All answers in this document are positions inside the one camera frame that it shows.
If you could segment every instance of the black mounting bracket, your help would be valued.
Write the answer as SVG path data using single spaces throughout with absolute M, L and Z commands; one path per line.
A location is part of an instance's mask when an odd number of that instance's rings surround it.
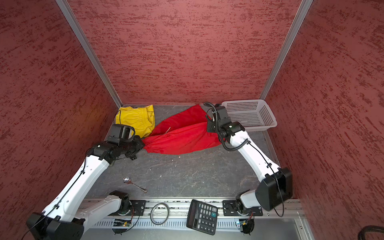
M 263 209 L 261 207 L 253 207 L 251 209 L 247 209 L 244 211 L 246 215 L 240 215 L 237 211 L 236 201 L 235 200 L 224 200 L 223 201 L 223 212 L 224 216 L 250 216 L 251 211 L 253 212 L 253 216 L 260 217 L 263 216 Z

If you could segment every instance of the gray table surface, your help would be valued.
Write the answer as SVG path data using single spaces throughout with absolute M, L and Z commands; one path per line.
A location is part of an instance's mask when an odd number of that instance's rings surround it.
M 191 106 L 154 105 L 156 125 L 189 107 Z M 270 158 L 262 132 L 249 132 L 249 135 Z M 148 193 L 123 183 L 124 177 L 130 177 L 133 183 L 146 188 Z M 148 153 L 143 149 L 134 161 L 115 161 L 112 167 L 101 174 L 87 196 L 105 197 L 110 192 L 119 190 L 137 198 L 235 197 L 240 192 L 257 188 L 258 185 L 254 171 L 242 155 L 238 151 L 228 152 L 221 145 L 181 155 Z

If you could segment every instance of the red textured wall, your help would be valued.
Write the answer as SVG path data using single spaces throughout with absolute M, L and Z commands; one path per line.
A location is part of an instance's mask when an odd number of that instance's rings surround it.
M 314 1 L 267 102 L 316 240 L 384 226 L 383 2 Z
M 54 0 L 3 1 L 0 16 L 0 236 L 13 240 L 117 109 Z
M 260 95 L 301 0 L 69 0 L 123 103 Z

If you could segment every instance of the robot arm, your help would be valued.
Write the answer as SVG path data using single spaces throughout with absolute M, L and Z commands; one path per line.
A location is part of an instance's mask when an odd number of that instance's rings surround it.
M 204 103 L 212 107 L 213 119 L 207 117 L 207 131 L 218 134 L 226 150 L 238 150 L 254 170 L 260 185 L 255 190 L 247 191 L 237 199 L 237 210 L 261 206 L 270 211 L 283 201 L 292 197 L 292 173 L 288 168 L 281 169 L 271 161 L 252 141 L 245 128 L 239 122 L 232 122 L 223 106 Z M 234 148 L 229 149 L 224 141 Z
M 131 210 L 128 195 L 113 191 L 103 201 L 83 210 L 78 208 L 96 179 L 114 160 L 129 157 L 144 147 L 134 128 L 121 124 L 112 125 L 106 142 L 95 144 L 86 154 L 84 162 L 72 179 L 44 208 L 32 213 L 26 224 L 35 239 L 78 240 L 89 227 L 111 213 L 124 215 Z

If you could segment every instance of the metal spoon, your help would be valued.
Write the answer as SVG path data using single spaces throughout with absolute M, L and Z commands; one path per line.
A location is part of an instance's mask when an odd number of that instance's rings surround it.
M 142 190 L 144 193 L 147 193 L 147 192 L 148 192 L 147 189 L 142 188 L 142 187 L 139 187 L 139 186 L 137 186 L 136 184 L 134 184 L 134 183 L 132 182 L 132 180 L 131 180 L 130 177 L 125 177 L 125 178 L 123 178 L 122 180 L 123 180 L 123 182 L 126 183 L 126 184 L 133 184 L 133 185 L 135 185 L 136 187 L 140 188 L 140 190 Z

